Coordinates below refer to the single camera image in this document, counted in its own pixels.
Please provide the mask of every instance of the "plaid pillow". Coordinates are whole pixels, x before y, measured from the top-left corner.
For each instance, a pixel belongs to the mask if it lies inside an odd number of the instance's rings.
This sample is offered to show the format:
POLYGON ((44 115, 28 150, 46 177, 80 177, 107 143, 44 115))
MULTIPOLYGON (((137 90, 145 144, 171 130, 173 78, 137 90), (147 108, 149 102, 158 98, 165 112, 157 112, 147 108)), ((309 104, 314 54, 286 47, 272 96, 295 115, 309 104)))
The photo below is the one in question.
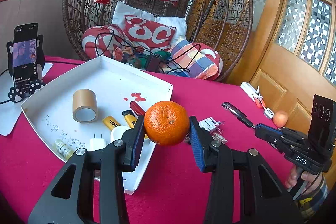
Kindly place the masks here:
POLYGON ((207 79, 215 75, 218 71, 218 67, 214 62, 212 62, 208 57, 206 57, 205 54, 202 54, 201 52, 197 53, 199 46, 195 46, 190 51, 188 51, 194 44, 197 43, 189 43, 187 40, 182 40, 178 42, 176 45, 174 45, 169 50, 169 52, 171 52, 172 59, 178 57, 175 60, 175 62, 179 66, 174 64, 174 62, 170 62, 168 65, 170 68, 166 66, 162 68, 164 72, 167 73, 171 69, 176 69, 174 71, 169 72, 168 74, 189 78, 197 78, 197 79, 207 79), (182 69, 177 69, 180 67, 187 68, 187 66, 190 72, 183 71, 182 69))

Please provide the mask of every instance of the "video on phone screen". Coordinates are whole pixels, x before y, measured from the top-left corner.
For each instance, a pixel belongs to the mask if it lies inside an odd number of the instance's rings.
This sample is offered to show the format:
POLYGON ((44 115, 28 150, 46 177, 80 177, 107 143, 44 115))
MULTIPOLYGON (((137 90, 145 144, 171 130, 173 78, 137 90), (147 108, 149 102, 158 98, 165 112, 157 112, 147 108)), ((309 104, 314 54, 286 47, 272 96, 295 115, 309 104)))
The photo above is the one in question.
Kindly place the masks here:
POLYGON ((13 45, 13 67, 36 61, 36 39, 17 42, 13 45))

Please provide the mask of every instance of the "orange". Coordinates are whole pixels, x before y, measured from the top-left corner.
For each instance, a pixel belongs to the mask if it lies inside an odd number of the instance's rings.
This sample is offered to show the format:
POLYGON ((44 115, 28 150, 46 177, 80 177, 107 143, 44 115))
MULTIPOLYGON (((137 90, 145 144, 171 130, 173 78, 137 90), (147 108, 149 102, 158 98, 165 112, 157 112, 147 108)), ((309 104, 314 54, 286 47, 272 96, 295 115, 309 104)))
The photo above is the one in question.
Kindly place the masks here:
POLYGON ((190 121, 184 107, 172 101, 162 101, 146 111, 144 126, 152 142, 176 145, 188 134, 190 121))

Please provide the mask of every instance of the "black paw print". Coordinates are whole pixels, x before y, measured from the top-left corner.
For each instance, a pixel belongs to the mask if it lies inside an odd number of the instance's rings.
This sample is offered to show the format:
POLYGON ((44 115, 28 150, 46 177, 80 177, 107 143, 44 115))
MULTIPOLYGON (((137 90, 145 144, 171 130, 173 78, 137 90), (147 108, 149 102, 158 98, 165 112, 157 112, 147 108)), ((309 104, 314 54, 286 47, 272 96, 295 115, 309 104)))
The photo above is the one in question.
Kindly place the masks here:
POLYGON ((24 98, 23 92, 19 88, 11 87, 10 92, 8 92, 8 97, 12 102, 21 102, 24 98))
POLYGON ((37 90, 39 90, 43 86, 44 86, 43 81, 41 81, 39 79, 36 79, 35 81, 31 81, 30 86, 29 86, 30 94, 33 95, 37 90))

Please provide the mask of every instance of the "plaid cloth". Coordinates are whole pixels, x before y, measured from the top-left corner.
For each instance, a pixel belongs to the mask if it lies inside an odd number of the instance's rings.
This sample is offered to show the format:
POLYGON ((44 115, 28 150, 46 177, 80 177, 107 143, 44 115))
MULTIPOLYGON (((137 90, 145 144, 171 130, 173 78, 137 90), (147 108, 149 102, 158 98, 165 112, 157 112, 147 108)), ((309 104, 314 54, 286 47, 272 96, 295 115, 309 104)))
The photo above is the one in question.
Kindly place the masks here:
POLYGON ((313 192, 303 195, 296 203, 302 217, 308 220, 319 209, 323 201, 327 198, 328 187, 325 178, 322 176, 322 181, 313 192))
POLYGON ((169 52, 171 52, 170 60, 175 59, 180 55, 181 56, 170 62, 168 65, 163 65, 162 69, 164 73, 198 79, 206 79, 216 74, 218 67, 215 63, 204 54, 197 53, 198 46, 188 51, 191 47, 193 47, 193 44, 189 43, 187 40, 181 40, 176 43, 169 50, 169 52), (190 71, 188 72, 180 69, 181 67, 188 68, 190 71))

